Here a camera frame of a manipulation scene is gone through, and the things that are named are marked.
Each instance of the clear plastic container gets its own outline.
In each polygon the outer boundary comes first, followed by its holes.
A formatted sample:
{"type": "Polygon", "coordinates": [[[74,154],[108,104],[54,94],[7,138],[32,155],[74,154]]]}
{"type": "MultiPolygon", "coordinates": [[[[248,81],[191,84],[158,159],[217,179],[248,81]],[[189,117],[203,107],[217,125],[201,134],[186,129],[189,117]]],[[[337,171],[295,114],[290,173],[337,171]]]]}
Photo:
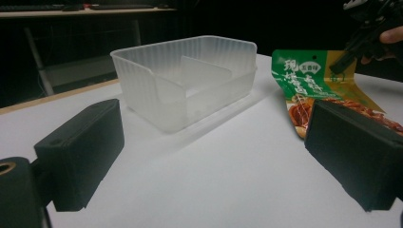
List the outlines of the clear plastic container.
{"type": "Polygon", "coordinates": [[[162,131],[176,132],[246,96],[257,46],[199,36],[110,53],[127,105],[162,131]]]}

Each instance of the table surface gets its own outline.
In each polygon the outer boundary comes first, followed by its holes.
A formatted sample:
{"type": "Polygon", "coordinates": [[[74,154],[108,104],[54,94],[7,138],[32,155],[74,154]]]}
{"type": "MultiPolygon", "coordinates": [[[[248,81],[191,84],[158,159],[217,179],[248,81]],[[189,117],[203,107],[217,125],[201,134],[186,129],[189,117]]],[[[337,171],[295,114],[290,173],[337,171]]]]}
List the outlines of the table surface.
{"type": "MultiPolygon", "coordinates": [[[[117,98],[125,148],[79,212],[55,212],[71,227],[400,227],[403,203],[365,212],[305,149],[258,55],[250,95],[174,134],[128,108],[118,83],[0,115],[0,158],[35,160],[33,146],[89,105],[117,98]]],[[[358,86],[403,123],[403,84],[356,74],[358,86]]]]}

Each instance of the hand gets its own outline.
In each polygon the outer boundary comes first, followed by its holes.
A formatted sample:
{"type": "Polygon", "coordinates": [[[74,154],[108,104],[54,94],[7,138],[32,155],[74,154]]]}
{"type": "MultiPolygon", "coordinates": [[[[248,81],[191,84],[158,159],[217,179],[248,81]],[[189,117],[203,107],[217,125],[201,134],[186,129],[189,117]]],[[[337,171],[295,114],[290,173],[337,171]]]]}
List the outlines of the hand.
{"type": "MultiPolygon", "coordinates": [[[[393,44],[403,41],[403,26],[392,28],[382,32],[379,36],[379,41],[382,44],[393,44]]],[[[394,58],[394,54],[387,50],[386,54],[382,56],[382,58],[378,58],[376,60],[382,61],[384,59],[390,59],[390,58],[394,58]]],[[[363,56],[361,58],[361,64],[363,65],[369,64],[372,59],[373,58],[363,56]]]]}

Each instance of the food package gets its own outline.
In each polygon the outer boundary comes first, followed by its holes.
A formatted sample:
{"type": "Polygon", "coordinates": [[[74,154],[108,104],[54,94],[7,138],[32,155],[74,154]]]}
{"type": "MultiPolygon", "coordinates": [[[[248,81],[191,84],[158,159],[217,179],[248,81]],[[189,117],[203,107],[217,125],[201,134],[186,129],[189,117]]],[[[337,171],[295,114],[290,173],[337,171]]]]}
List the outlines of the food package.
{"type": "Polygon", "coordinates": [[[315,99],[345,105],[403,135],[403,127],[384,111],[354,80],[355,64],[335,75],[329,66],[341,50],[278,49],[272,55],[272,75],[285,95],[288,113],[297,134],[304,139],[315,99]]]}

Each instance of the snack bag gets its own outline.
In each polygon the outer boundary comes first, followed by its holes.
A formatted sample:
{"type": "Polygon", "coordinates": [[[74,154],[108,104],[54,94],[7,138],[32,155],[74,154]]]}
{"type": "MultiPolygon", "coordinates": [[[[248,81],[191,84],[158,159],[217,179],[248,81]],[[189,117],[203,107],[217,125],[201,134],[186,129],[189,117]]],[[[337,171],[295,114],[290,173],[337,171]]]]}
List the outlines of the snack bag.
{"type": "Polygon", "coordinates": [[[335,75],[329,66],[341,50],[278,49],[272,55],[272,75],[282,88],[291,121],[304,139],[315,99],[350,107],[403,135],[403,127],[384,117],[384,111],[355,84],[355,63],[335,75]]]}

